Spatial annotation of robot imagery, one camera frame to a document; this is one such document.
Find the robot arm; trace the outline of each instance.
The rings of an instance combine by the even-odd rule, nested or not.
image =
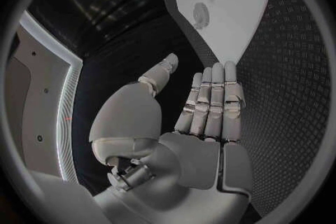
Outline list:
[[[160,136],[161,109],[153,97],[177,64],[170,54],[122,87],[92,125],[95,156],[113,166],[111,187],[95,198],[115,223],[237,223],[250,200],[235,65],[216,63],[195,74],[175,130]]]

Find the led light strip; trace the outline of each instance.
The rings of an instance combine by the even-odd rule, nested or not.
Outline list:
[[[78,182],[72,158],[71,119],[74,96],[83,61],[46,31],[28,12],[20,19],[21,26],[41,45],[69,64],[57,110],[56,147],[63,180]]]

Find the round knob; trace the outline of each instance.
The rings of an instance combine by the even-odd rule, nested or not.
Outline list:
[[[203,3],[197,3],[194,7],[194,27],[198,30],[207,27],[210,21],[209,10]]]

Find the white light strip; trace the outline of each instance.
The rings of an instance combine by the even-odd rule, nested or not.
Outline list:
[[[57,110],[55,144],[63,180],[78,182],[72,158],[71,120],[67,122],[66,118],[72,118],[74,96],[83,61],[44,29],[28,12],[23,13],[20,24],[41,45],[69,64]]]

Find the robotic hand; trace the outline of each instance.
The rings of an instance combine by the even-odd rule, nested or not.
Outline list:
[[[250,200],[251,166],[239,143],[245,102],[234,63],[195,74],[175,130],[160,136],[154,97],[177,65],[170,54],[122,87],[92,125],[96,158],[113,166],[111,187],[95,198],[115,223],[237,223]]]

